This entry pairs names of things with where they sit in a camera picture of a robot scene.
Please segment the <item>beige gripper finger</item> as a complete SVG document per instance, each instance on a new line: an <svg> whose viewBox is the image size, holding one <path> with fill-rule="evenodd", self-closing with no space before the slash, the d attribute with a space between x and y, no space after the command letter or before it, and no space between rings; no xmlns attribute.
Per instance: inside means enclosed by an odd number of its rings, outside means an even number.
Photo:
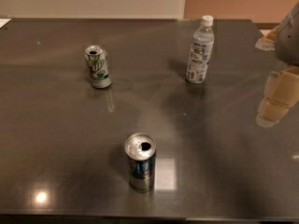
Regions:
<svg viewBox="0 0 299 224"><path fill-rule="evenodd" d="M264 128L273 127L298 102L299 67L287 66L280 72L272 71L265 84L256 123Z"/></svg>
<svg viewBox="0 0 299 224"><path fill-rule="evenodd" d="M266 35L260 38L256 42L255 48L264 51L275 50L277 35L278 35L278 26L274 27Z"/></svg>

